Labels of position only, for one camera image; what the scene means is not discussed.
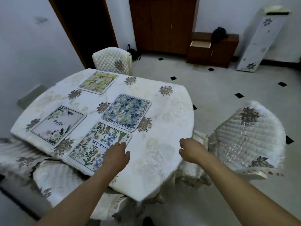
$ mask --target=shoe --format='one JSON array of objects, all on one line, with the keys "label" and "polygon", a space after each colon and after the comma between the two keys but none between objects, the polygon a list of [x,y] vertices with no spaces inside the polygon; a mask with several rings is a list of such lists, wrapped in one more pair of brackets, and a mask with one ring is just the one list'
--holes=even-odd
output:
[{"label": "shoe", "polygon": [[149,216],[145,217],[142,226],[154,226],[152,219]]}]

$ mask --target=doorway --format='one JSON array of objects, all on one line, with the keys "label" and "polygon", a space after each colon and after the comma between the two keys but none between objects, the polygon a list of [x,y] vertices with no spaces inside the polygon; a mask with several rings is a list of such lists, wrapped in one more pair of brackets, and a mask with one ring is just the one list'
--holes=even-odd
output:
[{"label": "doorway", "polygon": [[85,68],[92,54],[118,47],[106,0],[49,0]]}]

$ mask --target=floral tablecloth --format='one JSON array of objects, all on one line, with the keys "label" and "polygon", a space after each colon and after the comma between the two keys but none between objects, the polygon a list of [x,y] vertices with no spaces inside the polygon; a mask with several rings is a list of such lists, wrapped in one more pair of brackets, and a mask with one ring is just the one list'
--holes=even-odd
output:
[{"label": "floral tablecloth", "polygon": [[[102,95],[78,90],[77,87],[94,72],[94,69],[83,70],[45,91],[20,115],[11,133],[84,174],[93,175],[93,171],[87,172],[70,160],[70,150],[100,121],[103,112],[118,95],[150,100],[152,105],[132,132],[126,148],[131,152],[130,162],[110,183],[114,190],[142,201],[160,188],[182,160],[178,153],[179,139],[191,137],[194,126],[191,99],[183,86],[122,74],[118,74],[116,81]],[[51,149],[30,130],[60,105],[87,117],[55,149]],[[96,154],[90,160],[97,161],[97,157]]]}]

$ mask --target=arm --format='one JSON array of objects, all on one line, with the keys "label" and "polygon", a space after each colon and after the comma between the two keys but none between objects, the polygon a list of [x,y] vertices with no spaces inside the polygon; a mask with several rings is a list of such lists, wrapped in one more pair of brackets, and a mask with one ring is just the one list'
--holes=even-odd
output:
[{"label": "arm", "polygon": [[181,139],[182,158],[199,165],[212,179],[235,216],[243,226],[301,225],[301,222],[240,178],[194,139]]},{"label": "arm", "polygon": [[125,143],[112,145],[95,174],[51,209],[37,225],[86,225],[104,190],[128,164],[130,152],[124,154],[125,148]]}]

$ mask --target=wooden door frame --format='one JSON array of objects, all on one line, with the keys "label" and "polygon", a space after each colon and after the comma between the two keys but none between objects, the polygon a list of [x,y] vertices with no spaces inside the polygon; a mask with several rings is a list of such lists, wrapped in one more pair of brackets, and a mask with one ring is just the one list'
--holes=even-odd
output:
[{"label": "wooden door frame", "polygon": [[[63,29],[65,30],[65,32],[66,32],[66,34],[67,34],[67,36],[68,36],[71,44],[73,45],[73,47],[74,47],[74,49],[75,49],[75,51],[76,51],[79,59],[81,60],[84,68],[87,69],[88,66],[87,66],[87,64],[86,64],[86,62],[84,60],[84,57],[82,56],[82,54],[81,54],[80,50],[78,49],[75,41],[73,40],[72,35],[71,35],[71,33],[70,33],[70,31],[69,31],[69,29],[68,29],[68,27],[67,27],[67,25],[66,25],[66,23],[65,23],[65,21],[63,19],[61,13],[59,12],[58,7],[56,6],[54,0],[48,0],[48,1],[51,4],[51,7],[53,8],[55,14],[57,15],[58,20],[60,21]],[[112,21],[111,21],[111,17],[110,17],[110,14],[109,14],[109,10],[108,10],[108,6],[107,6],[106,0],[103,0],[103,3],[104,3],[104,7],[105,7],[105,10],[106,10],[106,13],[109,16],[110,28],[111,28],[111,30],[113,32],[113,36],[114,36],[114,38],[113,38],[114,39],[114,45],[115,45],[115,47],[118,47],[117,40],[116,40],[116,37],[115,37],[115,32],[114,32],[114,29],[113,29],[113,25],[112,25]]]}]

